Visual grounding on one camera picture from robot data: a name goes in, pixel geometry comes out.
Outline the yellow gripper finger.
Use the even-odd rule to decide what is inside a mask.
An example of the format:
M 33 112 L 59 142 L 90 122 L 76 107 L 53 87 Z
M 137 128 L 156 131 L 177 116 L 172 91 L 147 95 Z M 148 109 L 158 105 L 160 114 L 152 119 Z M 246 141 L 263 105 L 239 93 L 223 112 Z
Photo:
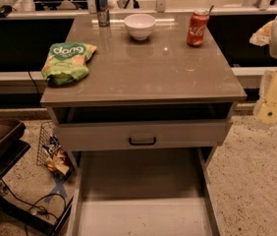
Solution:
M 264 46 L 269 43 L 273 22 L 266 23 L 263 27 L 257 30 L 249 39 L 249 42 L 256 46 Z
M 266 71 L 261 78 L 259 100 L 253 115 L 255 120 L 264 125 L 277 123 L 277 70 Z

